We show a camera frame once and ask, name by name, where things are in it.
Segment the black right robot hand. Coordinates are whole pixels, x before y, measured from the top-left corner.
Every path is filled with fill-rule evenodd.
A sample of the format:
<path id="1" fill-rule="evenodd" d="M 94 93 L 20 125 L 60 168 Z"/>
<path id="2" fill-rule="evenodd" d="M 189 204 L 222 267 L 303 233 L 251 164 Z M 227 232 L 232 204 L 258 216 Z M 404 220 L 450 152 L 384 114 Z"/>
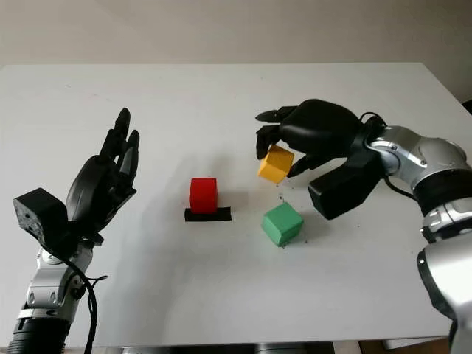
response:
<path id="1" fill-rule="evenodd" d="M 256 120 L 266 124 L 257 131 L 256 156 L 265 158 L 279 141 L 304 156 L 294 163 L 287 177 L 314 170 L 324 163 L 348 156 L 362 123 L 350 110 L 335 103 L 311 99 L 297 106 L 265 111 Z"/>

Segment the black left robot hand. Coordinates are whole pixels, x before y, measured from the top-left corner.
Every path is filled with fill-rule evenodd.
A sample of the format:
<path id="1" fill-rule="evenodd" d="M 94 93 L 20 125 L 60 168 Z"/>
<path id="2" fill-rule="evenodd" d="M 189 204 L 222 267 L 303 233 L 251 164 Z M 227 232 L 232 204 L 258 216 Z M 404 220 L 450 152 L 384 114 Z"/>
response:
<path id="1" fill-rule="evenodd" d="M 136 194 L 133 188 L 139 163 L 139 132 L 129 132 L 131 114 L 123 108 L 106 135 L 100 152 L 89 158 L 72 183 L 66 210 L 72 230 L 99 246 L 100 232 Z"/>

